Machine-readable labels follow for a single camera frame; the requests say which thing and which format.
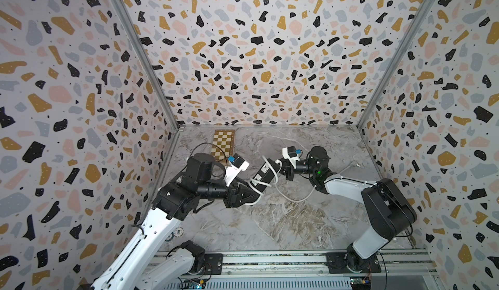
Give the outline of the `black power strip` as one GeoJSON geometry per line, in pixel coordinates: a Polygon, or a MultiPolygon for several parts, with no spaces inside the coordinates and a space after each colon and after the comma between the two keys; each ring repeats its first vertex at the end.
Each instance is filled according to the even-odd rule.
{"type": "Polygon", "coordinates": [[[263,193],[266,188],[277,183],[277,173],[280,169],[281,162],[279,160],[273,161],[268,158],[257,174],[250,180],[249,185],[258,192],[263,193]]]}

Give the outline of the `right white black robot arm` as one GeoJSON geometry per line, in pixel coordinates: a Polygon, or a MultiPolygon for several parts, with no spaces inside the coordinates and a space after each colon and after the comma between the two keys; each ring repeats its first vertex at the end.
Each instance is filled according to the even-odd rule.
{"type": "Polygon", "coordinates": [[[306,175],[315,191],[360,202],[366,209],[370,225],[346,249],[344,265],[348,270],[361,273],[385,245],[403,237],[406,228],[412,229],[417,214],[391,179],[369,182],[344,177],[329,169],[330,157],[321,146],[312,147],[305,159],[300,159],[300,154],[293,146],[283,148],[273,174],[282,174],[288,181],[296,174],[306,175]]]}

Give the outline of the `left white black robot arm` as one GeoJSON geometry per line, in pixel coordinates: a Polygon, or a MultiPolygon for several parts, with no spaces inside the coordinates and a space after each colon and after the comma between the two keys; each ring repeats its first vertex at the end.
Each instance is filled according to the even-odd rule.
{"type": "Polygon", "coordinates": [[[222,200],[227,208],[238,208],[257,200],[257,193],[239,179],[249,167],[239,154],[219,163],[208,153],[196,153],[172,181],[160,188],[152,208],[131,241],[111,266],[83,289],[164,289],[187,273],[205,274],[205,249],[187,241],[175,247],[162,264],[147,270],[166,238],[190,213],[201,210],[200,200],[222,200]]]}

